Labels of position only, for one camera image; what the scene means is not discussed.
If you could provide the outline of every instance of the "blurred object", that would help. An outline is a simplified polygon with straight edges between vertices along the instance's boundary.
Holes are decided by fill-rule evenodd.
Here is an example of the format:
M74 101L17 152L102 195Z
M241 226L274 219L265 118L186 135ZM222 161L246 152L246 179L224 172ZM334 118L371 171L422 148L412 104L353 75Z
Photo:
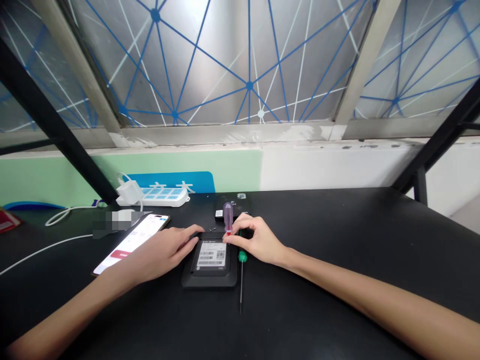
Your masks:
M12 230L21 223L22 221L20 219L13 216L3 207L0 207L0 233L5 233L8 230Z

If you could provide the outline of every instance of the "phone screen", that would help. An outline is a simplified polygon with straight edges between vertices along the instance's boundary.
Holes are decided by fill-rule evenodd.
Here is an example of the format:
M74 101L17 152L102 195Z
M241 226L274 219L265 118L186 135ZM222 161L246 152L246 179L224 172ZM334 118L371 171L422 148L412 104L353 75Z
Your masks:
M167 215L150 214L134 228L125 239L98 265L93 274L100 275L106 268L126 258L169 222Z

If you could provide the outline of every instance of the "white power strip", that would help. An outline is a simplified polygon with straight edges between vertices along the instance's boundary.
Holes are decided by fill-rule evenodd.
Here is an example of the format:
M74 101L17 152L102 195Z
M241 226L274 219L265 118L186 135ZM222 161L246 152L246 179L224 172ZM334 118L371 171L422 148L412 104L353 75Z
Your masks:
M187 189L184 188L141 187L140 190L143 193L143 196L141 197L143 206L168 206L172 208L178 208L186 202L190 201L189 193ZM116 199L116 203L120 206L140 206L140 200L134 204L130 204L127 203L125 199L121 196Z

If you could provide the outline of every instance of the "left hand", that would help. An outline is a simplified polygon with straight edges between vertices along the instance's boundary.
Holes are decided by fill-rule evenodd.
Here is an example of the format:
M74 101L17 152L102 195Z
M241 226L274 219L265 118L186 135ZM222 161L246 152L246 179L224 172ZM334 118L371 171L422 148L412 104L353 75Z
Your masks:
M180 264L193 250L199 238L190 239L190 236L204 231L199 225L159 231L103 273L116 272L119 278L130 281L133 286L159 278Z

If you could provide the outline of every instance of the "black case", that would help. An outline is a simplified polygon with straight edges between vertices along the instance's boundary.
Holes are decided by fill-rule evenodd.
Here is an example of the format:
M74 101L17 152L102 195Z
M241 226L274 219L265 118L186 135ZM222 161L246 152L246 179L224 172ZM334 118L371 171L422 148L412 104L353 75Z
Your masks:
M225 266L208 266L197 270L195 265L199 258L202 244L221 243L223 232L205 232L199 235L195 249L188 255L181 276L181 285L184 288L233 288L237 284L238 247L227 244Z

